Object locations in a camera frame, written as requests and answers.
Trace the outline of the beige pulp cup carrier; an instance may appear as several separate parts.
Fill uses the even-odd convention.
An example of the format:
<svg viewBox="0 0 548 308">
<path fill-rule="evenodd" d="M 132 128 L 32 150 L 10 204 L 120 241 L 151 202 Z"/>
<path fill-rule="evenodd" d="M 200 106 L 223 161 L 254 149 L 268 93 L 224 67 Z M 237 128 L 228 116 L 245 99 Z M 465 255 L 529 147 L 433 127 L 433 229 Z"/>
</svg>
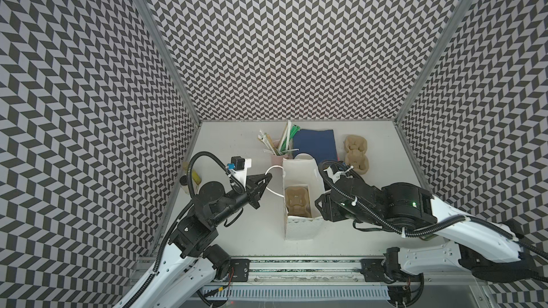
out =
<svg viewBox="0 0 548 308">
<path fill-rule="evenodd" d="M 285 189 L 285 206 L 289 216 L 311 218 L 310 195 L 306 186 L 290 186 Z"/>
<path fill-rule="evenodd" d="M 368 141 L 359 135 L 348 135 L 344 141 L 345 163 L 352 166 L 359 175 L 365 175 L 370 164 L 366 155 Z"/>
</svg>

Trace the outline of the white paper takeout bag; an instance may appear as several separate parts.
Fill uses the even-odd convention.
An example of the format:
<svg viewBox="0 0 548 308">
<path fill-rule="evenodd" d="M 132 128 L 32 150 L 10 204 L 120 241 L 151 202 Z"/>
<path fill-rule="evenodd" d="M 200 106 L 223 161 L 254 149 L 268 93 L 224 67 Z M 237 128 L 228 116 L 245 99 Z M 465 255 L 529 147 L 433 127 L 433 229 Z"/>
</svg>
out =
<svg viewBox="0 0 548 308">
<path fill-rule="evenodd" d="M 294 159 L 283 159 L 279 166 L 271 166 L 277 168 L 281 170 L 283 186 L 280 191 L 270 192 L 283 199 L 284 239 L 314 239 L 323 225 L 315 201 L 325 192 L 315 158 L 301 153 Z"/>
</svg>

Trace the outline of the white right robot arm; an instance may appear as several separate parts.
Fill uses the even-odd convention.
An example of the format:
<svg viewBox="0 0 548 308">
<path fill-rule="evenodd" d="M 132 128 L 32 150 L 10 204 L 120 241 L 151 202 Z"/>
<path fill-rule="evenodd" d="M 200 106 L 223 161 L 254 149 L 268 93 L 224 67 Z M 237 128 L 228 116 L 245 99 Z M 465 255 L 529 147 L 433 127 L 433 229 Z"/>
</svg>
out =
<svg viewBox="0 0 548 308">
<path fill-rule="evenodd" d="M 410 183 L 376 188 L 344 162 L 324 161 L 318 172 L 328 186 L 315 200 L 324 220 L 368 223 L 367 232 L 391 232 L 402 239 L 444 240 L 437 247 L 388 248 L 380 262 L 388 282 L 447 270 L 467 271 L 493 283 L 547 282 L 533 258 L 546 259 L 547 253 L 525 242 L 512 221 L 494 223 L 477 218 Z"/>
</svg>

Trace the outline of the pink utensil holder cup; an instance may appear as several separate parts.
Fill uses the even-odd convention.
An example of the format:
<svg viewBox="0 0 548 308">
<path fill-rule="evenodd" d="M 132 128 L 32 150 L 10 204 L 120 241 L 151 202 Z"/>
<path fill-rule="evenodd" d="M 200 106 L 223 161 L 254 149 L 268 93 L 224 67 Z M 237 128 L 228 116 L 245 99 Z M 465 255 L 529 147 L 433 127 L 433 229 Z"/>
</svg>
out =
<svg viewBox="0 0 548 308">
<path fill-rule="evenodd" d="M 280 140 L 274 141 L 274 146 L 278 148 Z M 271 155 L 271 165 L 283 165 L 283 160 L 288 159 L 288 155 Z"/>
</svg>

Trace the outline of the green straws bundle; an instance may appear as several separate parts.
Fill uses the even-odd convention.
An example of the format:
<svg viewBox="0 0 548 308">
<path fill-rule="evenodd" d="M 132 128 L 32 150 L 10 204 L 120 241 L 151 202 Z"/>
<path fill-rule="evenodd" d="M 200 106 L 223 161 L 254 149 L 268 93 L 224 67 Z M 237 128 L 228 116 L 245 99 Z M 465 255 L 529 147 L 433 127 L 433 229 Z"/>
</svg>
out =
<svg viewBox="0 0 548 308">
<path fill-rule="evenodd" d="M 280 155 L 290 150 L 291 141 L 300 129 L 301 127 L 295 125 L 292 121 L 287 121 L 283 134 L 278 143 L 278 153 Z"/>
</svg>

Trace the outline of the stack of paper cups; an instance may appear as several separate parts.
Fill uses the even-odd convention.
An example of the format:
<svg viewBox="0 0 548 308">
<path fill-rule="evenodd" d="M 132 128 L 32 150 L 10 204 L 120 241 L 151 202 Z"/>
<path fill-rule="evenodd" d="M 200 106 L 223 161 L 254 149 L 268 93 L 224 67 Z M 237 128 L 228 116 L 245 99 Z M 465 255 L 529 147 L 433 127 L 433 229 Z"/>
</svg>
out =
<svg viewBox="0 0 548 308">
<path fill-rule="evenodd" d="M 294 158 L 297 160 L 313 160 L 314 157 L 312 157 L 311 155 L 307 154 L 307 153 L 299 153 L 298 155 L 295 155 Z"/>
</svg>

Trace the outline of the green yellow bottle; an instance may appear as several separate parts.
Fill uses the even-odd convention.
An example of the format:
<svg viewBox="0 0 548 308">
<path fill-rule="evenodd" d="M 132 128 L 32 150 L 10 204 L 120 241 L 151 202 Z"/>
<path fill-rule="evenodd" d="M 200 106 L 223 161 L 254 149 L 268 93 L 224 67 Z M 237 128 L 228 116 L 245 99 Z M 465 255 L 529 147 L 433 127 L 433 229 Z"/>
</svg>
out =
<svg viewBox="0 0 548 308">
<path fill-rule="evenodd" d="M 184 175 L 187 175 L 188 179 L 191 178 L 195 185 L 200 185 L 202 180 L 194 167 L 190 166 L 189 162 L 183 162 L 182 166 L 184 170 Z"/>
</svg>

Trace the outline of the blue napkin stack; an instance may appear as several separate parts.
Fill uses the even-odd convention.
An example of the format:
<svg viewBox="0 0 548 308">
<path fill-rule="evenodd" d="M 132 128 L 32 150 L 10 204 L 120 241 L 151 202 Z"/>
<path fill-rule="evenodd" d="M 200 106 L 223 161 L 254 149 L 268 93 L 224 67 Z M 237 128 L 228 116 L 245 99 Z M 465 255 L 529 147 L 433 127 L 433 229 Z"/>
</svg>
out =
<svg viewBox="0 0 548 308">
<path fill-rule="evenodd" d="M 295 155 L 307 154 L 318 165 L 324 161 L 337 161 L 338 152 L 333 130 L 315 131 L 301 129 L 293 137 Z"/>
</svg>

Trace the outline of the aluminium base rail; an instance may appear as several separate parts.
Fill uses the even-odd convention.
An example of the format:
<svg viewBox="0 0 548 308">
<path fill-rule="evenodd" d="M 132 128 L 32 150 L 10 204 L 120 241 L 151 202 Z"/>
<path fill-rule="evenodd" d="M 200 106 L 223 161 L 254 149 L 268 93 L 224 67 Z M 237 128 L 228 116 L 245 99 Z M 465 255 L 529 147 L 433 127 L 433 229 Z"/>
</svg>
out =
<svg viewBox="0 0 548 308">
<path fill-rule="evenodd" d="M 394 282 L 382 273 L 380 258 L 235 258 L 226 284 L 211 300 L 271 302 L 388 300 L 397 287 L 411 284 L 425 302 L 434 287 L 461 294 L 467 307 L 496 307 L 486 282 L 465 272 L 427 272 Z"/>
</svg>

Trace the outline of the aluminium corner post left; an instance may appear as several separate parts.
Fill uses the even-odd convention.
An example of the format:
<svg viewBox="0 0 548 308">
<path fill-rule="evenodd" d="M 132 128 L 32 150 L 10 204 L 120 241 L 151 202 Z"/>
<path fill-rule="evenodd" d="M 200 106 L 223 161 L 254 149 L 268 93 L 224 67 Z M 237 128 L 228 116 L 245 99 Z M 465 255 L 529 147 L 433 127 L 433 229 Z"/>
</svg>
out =
<svg viewBox="0 0 548 308">
<path fill-rule="evenodd" d="M 167 45 L 161 35 L 160 29 L 158 28 L 158 24 L 154 20 L 150 7 L 148 6 L 146 0 L 132 0 L 132 1 L 134 3 L 136 10 L 138 11 L 138 14 L 140 15 L 142 21 L 144 22 L 145 27 L 147 28 L 149 35 L 152 39 L 152 42 L 154 43 L 156 49 L 158 50 L 158 53 L 161 59 L 163 60 L 168 73 L 170 74 L 172 81 L 174 82 L 174 86 L 176 87 L 183 103 L 188 109 L 191 120 L 195 124 L 200 125 L 201 119 L 198 117 L 196 109 L 191 101 L 191 97 L 189 96 L 186 90 L 184 81 L 181 78 L 181 74 L 179 74 L 176 63 L 171 57 L 171 53 L 168 50 Z"/>
</svg>

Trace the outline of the aluminium corner post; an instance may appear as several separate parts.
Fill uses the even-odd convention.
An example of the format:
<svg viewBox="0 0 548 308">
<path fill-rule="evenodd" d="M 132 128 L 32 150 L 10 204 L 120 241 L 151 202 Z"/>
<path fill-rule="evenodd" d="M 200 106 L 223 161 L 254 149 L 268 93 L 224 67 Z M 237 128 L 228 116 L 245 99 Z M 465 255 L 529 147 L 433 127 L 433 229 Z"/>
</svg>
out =
<svg viewBox="0 0 548 308">
<path fill-rule="evenodd" d="M 416 81 L 412 86 L 408 96 L 404 100 L 402 108 L 399 110 L 398 114 L 395 117 L 394 123 L 396 126 L 401 127 L 403 120 L 417 100 L 419 94 L 421 93 L 432 72 L 435 70 L 437 63 L 441 59 L 445 49 L 448 47 L 452 37 L 455 35 L 455 32 L 457 31 L 459 25 L 465 19 L 465 16 L 470 10 L 473 1 L 474 0 L 458 1 L 455 10 L 448 20 L 447 25 L 440 34 L 440 38 L 436 42 L 424 67 L 416 78 Z"/>
<path fill-rule="evenodd" d="M 142 21 L 144 22 L 145 27 L 147 28 L 149 35 L 152 39 L 152 42 L 154 43 L 156 49 L 158 50 L 158 53 L 161 59 L 163 60 L 168 73 L 170 74 L 172 81 L 174 82 L 174 86 L 176 87 L 183 103 L 188 109 L 191 120 L 195 124 L 200 125 L 201 119 L 198 117 L 196 109 L 191 101 L 191 97 L 189 96 L 186 90 L 184 81 L 181 78 L 181 74 L 179 74 L 176 63 L 171 57 L 171 53 L 168 50 L 167 45 L 161 35 L 160 29 L 158 28 L 158 24 L 154 20 L 150 7 L 148 6 L 146 0 L 132 0 L 132 1 L 134 3 L 136 10 L 138 11 L 138 14 L 140 15 Z"/>
</svg>

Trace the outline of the aluminium corner post right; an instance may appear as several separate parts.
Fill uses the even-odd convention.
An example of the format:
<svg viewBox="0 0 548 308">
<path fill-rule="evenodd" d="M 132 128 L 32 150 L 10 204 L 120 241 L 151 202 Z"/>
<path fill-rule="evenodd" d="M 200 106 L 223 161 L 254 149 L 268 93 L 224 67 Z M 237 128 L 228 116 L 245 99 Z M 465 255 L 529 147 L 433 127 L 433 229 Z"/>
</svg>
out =
<svg viewBox="0 0 548 308">
<path fill-rule="evenodd" d="M 435 70 L 437 63 L 441 59 L 445 49 L 448 47 L 452 37 L 455 35 L 455 32 L 457 31 L 459 25 L 465 19 L 465 16 L 470 10 L 473 1 L 474 0 L 458 1 L 455 10 L 448 20 L 447 25 L 440 34 L 440 38 L 436 42 L 424 67 L 416 78 L 416 81 L 412 86 L 408 96 L 404 100 L 402 108 L 399 110 L 398 114 L 395 117 L 394 123 L 396 126 L 401 127 L 403 120 L 417 100 L 419 94 L 421 93 L 432 72 Z"/>
</svg>

